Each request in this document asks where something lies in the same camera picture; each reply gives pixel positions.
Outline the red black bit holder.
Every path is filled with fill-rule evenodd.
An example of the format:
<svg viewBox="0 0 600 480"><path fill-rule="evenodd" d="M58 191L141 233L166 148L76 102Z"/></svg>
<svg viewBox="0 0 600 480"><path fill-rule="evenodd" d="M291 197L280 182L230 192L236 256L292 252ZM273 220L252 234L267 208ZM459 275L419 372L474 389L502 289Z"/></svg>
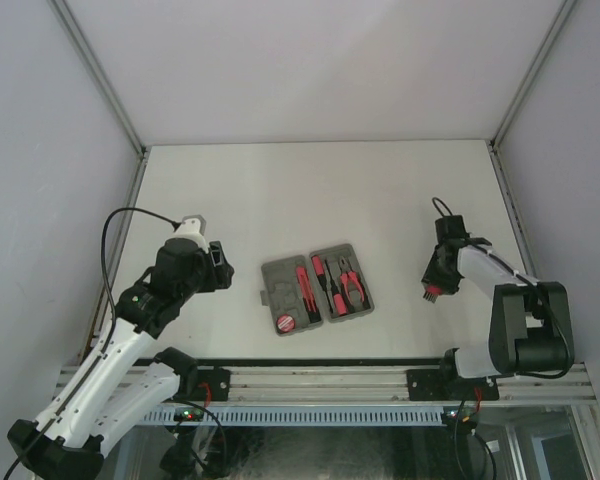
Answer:
<svg viewBox="0 0 600 480"><path fill-rule="evenodd" d="M430 303L435 304L437 299L444 294L444 290L436 285L426 285L424 287L423 298Z"/></svg>

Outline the black electrical tape roll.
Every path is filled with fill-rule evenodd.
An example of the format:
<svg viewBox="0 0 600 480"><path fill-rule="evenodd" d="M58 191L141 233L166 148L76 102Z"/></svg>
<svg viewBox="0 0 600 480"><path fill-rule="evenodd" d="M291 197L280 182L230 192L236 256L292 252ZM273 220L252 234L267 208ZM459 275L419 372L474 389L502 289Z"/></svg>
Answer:
<svg viewBox="0 0 600 480"><path fill-rule="evenodd" d="M296 320L290 314L283 314L275 321L275 328L279 334L287 334L296 328Z"/></svg>

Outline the red black pliers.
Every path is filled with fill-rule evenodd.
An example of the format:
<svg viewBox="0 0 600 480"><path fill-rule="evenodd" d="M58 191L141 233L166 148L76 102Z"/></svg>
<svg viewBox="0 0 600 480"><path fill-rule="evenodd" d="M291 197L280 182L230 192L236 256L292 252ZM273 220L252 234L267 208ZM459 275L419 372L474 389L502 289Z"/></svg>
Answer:
<svg viewBox="0 0 600 480"><path fill-rule="evenodd" d="M358 294L358 303L362 309L367 309L369 307L369 297L365 292L358 273L352 268L349 259L345 256L340 256L338 264L341 271L339 279L345 305L351 312L354 311L354 301L351 299L351 292L354 292Z"/></svg>

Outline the red-handled screwdriver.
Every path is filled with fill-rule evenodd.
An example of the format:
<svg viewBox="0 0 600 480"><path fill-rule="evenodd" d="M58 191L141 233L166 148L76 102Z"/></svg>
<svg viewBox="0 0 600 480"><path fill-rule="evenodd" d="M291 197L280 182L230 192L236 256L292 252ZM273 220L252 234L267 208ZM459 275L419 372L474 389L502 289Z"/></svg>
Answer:
<svg viewBox="0 0 600 480"><path fill-rule="evenodd" d="M321 286L321 289L324 293L324 296L326 298L329 311L330 311L330 313L333 313L333 305L331 303L331 299L329 296L327 277L326 277L323 263L318 255L314 255L311 257L311 263L312 263L314 272L316 274L317 280L318 280L318 282Z"/></svg>
<svg viewBox="0 0 600 480"><path fill-rule="evenodd" d="M329 277L330 291L333 300L333 304L335 306L336 312L339 316L344 316L348 314L347 305L342 297L342 294L336 284L335 278L331 273L330 267L328 263L325 263L325 268Z"/></svg>

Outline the red black utility knife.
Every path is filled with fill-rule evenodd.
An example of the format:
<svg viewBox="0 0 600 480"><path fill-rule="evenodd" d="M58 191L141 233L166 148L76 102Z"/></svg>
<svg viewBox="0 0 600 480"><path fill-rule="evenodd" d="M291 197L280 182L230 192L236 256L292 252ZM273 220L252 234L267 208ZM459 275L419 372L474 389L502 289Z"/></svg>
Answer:
<svg viewBox="0 0 600 480"><path fill-rule="evenodd" d="M299 283L305 308L309 317L310 323L321 321L321 315L317 307L317 303L313 294L311 283L305 267L297 266L295 269L296 278Z"/></svg>

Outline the grey plastic tool case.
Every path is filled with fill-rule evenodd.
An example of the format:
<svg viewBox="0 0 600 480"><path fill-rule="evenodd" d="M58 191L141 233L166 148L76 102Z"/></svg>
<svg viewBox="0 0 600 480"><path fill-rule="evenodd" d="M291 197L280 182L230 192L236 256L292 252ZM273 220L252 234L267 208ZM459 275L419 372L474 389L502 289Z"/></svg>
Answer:
<svg viewBox="0 0 600 480"><path fill-rule="evenodd" d="M329 311L326 298L317 280L311 263L311 257L314 255L318 255L320 257L324 266L329 296L333 305L333 313L330 313ZM331 296L328 273L325 268L325 263L328 263L331 273L334 276L336 284L341 292L341 284L339 279L341 271L338 264L338 259L340 256L345 256L349 259L352 268L358 273L365 288L365 292L369 297L369 307L367 309L362 309L358 303L358 294L351 292L351 299L354 301L354 311L351 312L348 309L348 314L344 316L339 316L336 312ZM317 307L321 315L320 322L309 322L309 317L305 308L301 289L296 278L295 269L297 266L305 267L307 270ZM319 327L326 321L333 323L357 319L369 315L375 310L374 300L369 291L369 287L367 286L367 282L362 272L361 265L358 261L358 257L354 247L349 243L342 243L320 250L315 250L309 255L296 255L269 261L261 266L261 274L264 282L264 290L261 292L262 303L264 306L269 308L274 331L281 337L304 333ZM279 334L275 328L276 319L283 314L290 314L296 320L296 328L287 334Z"/></svg>

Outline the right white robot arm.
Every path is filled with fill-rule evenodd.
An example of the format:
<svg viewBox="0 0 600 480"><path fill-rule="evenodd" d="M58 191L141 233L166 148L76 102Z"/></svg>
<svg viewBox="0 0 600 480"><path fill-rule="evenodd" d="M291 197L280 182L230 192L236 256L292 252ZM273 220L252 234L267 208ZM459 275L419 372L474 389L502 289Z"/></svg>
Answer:
<svg viewBox="0 0 600 480"><path fill-rule="evenodd" d="M486 341L445 352L441 391L460 399L475 379L565 376L575 360L566 288L520 272L487 239L471 236L460 215L438 218L435 230L437 243L421 279L423 298L434 303L455 295L465 280L491 301Z"/></svg>

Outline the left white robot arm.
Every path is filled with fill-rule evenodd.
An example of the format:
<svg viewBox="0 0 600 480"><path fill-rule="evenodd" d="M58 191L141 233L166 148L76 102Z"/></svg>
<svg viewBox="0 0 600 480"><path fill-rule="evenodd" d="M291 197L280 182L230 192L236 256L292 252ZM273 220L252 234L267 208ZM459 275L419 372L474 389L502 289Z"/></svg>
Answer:
<svg viewBox="0 0 600 480"><path fill-rule="evenodd" d="M197 361L174 347L156 354L139 381L116 389L193 295L228 289L233 274L220 242L168 239L154 265L120 294L103 338L65 388L35 419L11 426L14 463L43 479L94 479L116 443L154 406L194 396Z"/></svg>

